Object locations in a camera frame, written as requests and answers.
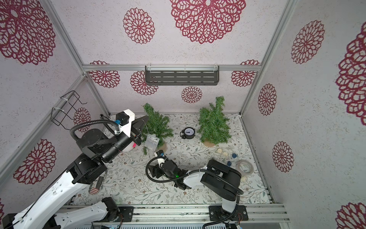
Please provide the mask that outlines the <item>clear string light battery box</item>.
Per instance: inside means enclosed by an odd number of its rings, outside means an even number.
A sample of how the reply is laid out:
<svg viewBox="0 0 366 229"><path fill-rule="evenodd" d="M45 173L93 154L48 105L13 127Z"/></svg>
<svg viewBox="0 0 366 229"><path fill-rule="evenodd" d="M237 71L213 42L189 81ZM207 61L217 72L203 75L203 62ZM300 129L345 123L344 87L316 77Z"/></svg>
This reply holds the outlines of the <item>clear string light battery box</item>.
<svg viewBox="0 0 366 229"><path fill-rule="evenodd" d="M155 151L158 148L159 142L160 138L158 138L155 134L148 134L144 146L149 151Z"/></svg>

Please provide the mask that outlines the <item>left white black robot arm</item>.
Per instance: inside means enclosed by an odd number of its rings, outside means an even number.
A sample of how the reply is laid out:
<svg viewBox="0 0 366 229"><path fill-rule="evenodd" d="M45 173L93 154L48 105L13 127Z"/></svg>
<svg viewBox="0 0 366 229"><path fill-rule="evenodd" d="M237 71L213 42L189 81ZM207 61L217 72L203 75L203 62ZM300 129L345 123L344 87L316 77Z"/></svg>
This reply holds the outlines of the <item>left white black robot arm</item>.
<svg viewBox="0 0 366 229"><path fill-rule="evenodd" d="M80 190L89 187L107 171L107 163L122 152L141 145L148 116L135 118L127 109L109 119L91 120L70 129L82 153L60 174L29 207L17 214L8 214L5 229L74 229L95 221L113 221L120 217L112 198L103 198L95 205L68 213L58 213L64 203Z"/></svg>

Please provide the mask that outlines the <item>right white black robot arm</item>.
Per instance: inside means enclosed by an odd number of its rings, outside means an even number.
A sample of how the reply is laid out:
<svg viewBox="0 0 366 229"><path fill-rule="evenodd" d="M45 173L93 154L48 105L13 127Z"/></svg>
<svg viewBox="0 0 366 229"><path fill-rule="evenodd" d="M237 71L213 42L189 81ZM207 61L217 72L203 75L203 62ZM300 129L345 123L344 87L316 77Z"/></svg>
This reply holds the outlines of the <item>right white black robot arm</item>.
<svg viewBox="0 0 366 229"><path fill-rule="evenodd" d="M187 190L205 186L222 198L222 211L234 213L240 195L244 192L239 188L241 174L214 159L202 169L184 170L163 156L151 159L146 167L147 178L155 183L174 183L174 187Z"/></svg>

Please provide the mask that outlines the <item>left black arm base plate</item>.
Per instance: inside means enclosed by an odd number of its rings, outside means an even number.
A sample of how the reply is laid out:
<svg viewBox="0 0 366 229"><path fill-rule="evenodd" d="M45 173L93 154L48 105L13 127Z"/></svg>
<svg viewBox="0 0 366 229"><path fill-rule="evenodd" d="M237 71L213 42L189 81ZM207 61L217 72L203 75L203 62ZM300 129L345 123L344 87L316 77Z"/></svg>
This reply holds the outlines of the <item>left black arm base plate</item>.
<svg viewBox="0 0 366 229"><path fill-rule="evenodd" d="M134 212L134 207L132 206L122 206L118 207L119 210L117 212L117 218L114 220L114 222L131 222Z"/></svg>

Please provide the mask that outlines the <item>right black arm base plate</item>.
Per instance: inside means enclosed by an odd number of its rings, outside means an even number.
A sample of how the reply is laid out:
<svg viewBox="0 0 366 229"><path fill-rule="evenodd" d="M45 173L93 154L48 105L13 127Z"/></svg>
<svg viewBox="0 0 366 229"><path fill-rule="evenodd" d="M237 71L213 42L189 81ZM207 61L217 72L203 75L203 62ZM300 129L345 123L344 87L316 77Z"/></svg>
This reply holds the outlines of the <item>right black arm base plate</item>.
<svg viewBox="0 0 366 229"><path fill-rule="evenodd" d="M221 206L215 206L215 205L211 205L209 206L209 216L210 216L210 221L220 221L223 220L225 218L227 218L229 215L231 215L231 213L226 212L222 209ZM249 217L248 217L248 213L246 210L246 207L244 205L239 205L237 207L237 210L235 211L235 213L233 213L233 215L231 216L231 218L229 219L230 221L248 221Z"/></svg>

